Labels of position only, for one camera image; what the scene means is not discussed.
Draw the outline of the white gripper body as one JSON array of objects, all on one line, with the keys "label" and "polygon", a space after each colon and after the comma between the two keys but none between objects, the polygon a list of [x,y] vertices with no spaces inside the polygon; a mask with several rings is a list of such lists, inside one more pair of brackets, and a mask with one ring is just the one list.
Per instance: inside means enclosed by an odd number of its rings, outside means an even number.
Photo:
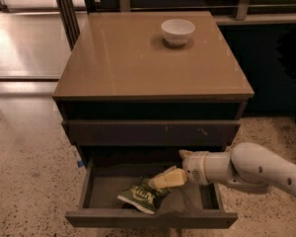
[{"label": "white gripper body", "polygon": [[196,151],[182,159],[183,169],[185,170],[187,179],[201,186],[208,186],[209,181],[205,174],[205,159],[208,151]]}]

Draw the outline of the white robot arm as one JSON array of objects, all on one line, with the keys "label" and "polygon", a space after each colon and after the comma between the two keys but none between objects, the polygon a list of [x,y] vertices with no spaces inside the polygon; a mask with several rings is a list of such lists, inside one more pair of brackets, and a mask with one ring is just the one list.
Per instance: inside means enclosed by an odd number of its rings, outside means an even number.
[{"label": "white robot arm", "polygon": [[222,184],[250,194],[266,194],[276,187],[296,198],[296,164],[251,142],[237,144],[230,152],[180,150],[182,167],[170,167],[149,181],[152,189]]}]

